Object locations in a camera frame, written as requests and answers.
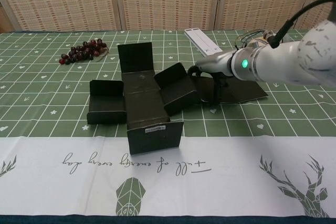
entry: table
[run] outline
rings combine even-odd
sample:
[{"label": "table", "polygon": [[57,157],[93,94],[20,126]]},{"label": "table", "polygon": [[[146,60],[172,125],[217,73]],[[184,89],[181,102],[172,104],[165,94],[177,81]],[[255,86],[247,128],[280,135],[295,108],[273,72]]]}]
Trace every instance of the table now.
[{"label": "table", "polygon": [[[219,30],[205,34],[225,50],[244,32]],[[299,40],[306,32],[291,30],[289,35]],[[110,48],[101,62],[97,57],[71,65],[58,63],[60,55],[66,54],[71,46],[93,38],[102,38]],[[117,45],[147,41],[152,41],[157,72],[178,61],[188,69],[203,57],[182,31],[0,34],[0,137],[28,137],[26,141],[39,137],[126,137],[124,124],[87,125],[89,81],[121,80]],[[184,121],[183,137],[272,136],[303,140],[307,136],[336,136],[336,89],[280,83],[260,83],[260,86],[268,94],[265,99],[216,108],[195,105],[171,119]]]}]

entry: black cable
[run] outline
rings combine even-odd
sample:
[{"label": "black cable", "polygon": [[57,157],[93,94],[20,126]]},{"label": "black cable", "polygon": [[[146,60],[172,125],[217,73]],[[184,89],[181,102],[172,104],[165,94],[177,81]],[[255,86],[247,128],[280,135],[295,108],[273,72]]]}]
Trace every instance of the black cable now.
[{"label": "black cable", "polygon": [[304,14],[306,11],[324,4],[328,2],[336,2],[336,0],[316,0],[308,5],[306,5],[304,8],[302,8],[300,11],[294,14],[289,20],[285,22],[285,24],[280,28],[280,30],[277,32],[275,36],[270,36],[267,39],[267,42],[270,44],[271,48],[277,48],[280,44],[280,41],[283,39],[283,37],[286,35],[288,30],[294,25],[294,22],[296,19],[298,19],[302,14]]}]

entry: open box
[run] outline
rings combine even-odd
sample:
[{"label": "open box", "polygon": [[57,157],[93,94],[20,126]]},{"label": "open box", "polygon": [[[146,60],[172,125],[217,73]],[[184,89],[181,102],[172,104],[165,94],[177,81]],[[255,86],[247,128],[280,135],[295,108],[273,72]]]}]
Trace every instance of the open box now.
[{"label": "open box", "polygon": [[170,116],[201,99],[181,63],[155,74],[152,43],[118,46],[122,81],[92,80],[88,124],[126,123],[130,154],[178,147]]}]

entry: green led light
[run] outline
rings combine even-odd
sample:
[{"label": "green led light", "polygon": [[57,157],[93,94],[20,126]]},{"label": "green led light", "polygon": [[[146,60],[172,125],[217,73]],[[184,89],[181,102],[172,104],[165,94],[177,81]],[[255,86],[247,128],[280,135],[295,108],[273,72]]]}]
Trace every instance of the green led light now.
[{"label": "green led light", "polygon": [[247,66],[248,66],[248,60],[243,60],[242,61],[242,63],[241,63],[241,66],[243,67],[243,68],[247,68]]}]

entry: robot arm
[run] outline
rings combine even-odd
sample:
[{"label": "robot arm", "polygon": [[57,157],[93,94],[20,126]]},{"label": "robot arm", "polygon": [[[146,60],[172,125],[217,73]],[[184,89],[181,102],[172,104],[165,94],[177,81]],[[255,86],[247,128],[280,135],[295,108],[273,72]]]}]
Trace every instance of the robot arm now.
[{"label": "robot arm", "polygon": [[333,1],[328,19],[308,31],[301,41],[278,44],[271,36],[266,46],[208,56],[195,64],[194,72],[220,73],[245,81],[336,87],[336,2]]}]

